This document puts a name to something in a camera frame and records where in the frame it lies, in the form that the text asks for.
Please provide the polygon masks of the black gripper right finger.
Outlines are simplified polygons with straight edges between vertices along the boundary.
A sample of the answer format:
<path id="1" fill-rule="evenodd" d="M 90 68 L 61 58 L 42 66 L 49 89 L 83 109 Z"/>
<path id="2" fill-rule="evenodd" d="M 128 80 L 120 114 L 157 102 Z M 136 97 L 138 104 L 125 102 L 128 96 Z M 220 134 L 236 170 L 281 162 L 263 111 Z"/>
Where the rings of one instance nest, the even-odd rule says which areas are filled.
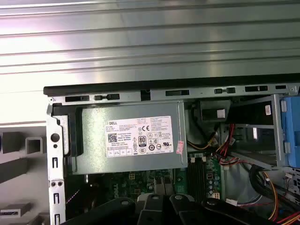
<path id="1" fill-rule="evenodd" d="M 276 225 L 250 211 L 215 198 L 201 203 L 186 195 L 172 195 L 170 201 L 183 225 Z"/>

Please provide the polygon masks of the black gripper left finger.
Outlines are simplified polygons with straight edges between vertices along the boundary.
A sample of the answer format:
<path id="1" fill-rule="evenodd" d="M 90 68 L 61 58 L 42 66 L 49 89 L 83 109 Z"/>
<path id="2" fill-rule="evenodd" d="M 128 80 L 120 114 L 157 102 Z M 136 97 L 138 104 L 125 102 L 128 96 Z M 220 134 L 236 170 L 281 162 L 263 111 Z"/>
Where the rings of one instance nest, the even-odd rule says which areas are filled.
<path id="1" fill-rule="evenodd" d="M 144 194 L 145 200 L 134 202 L 120 197 L 67 220 L 64 225 L 162 225 L 164 197 Z"/>

